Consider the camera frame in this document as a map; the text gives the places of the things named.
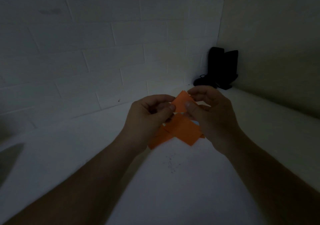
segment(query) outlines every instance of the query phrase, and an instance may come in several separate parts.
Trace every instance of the left hand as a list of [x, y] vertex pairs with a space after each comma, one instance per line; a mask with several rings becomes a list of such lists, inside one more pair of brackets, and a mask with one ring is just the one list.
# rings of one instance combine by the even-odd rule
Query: left hand
[[173, 116], [175, 97], [151, 95], [132, 103], [124, 127], [117, 139], [132, 145], [138, 153], [143, 152], [162, 123]]

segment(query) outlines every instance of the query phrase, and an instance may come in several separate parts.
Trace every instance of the forearm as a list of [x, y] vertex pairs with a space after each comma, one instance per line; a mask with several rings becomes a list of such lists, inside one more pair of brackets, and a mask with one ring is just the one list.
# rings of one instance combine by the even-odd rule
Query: forearm
[[319, 193], [245, 134], [226, 153], [238, 175], [273, 224], [320, 224]]
[[98, 224], [137, 153], [118, 138], [6, 224]]

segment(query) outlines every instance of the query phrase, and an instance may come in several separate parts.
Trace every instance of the black object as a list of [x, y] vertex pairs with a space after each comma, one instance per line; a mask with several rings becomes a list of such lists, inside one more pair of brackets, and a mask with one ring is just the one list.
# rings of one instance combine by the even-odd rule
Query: black object
[[208, 53], [208, 73], [201, 75], [193, 82], [194, 86], [208, 85], [214, 88], [230, 89], [238, 77], [237, 74], [238, 51], [224, 53], [224, 49], [212, 47]]

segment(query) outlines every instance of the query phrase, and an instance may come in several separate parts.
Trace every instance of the white brick wall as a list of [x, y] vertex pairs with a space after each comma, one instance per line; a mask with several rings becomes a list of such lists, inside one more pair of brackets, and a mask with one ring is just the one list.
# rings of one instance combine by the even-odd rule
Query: white brick wall
[[222, 7], [0, 0], [0, 126], [19, 133], [191, 84], [206, 73]]

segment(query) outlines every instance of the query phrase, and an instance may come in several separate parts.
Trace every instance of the fingernail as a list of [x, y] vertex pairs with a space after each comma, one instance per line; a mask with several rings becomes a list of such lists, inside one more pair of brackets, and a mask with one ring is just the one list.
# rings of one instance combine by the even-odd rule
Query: fingernail
[[176, 109], [176, 106], [170, 105], [169, 108], [170, 108], [170, 110], [174, 111]]

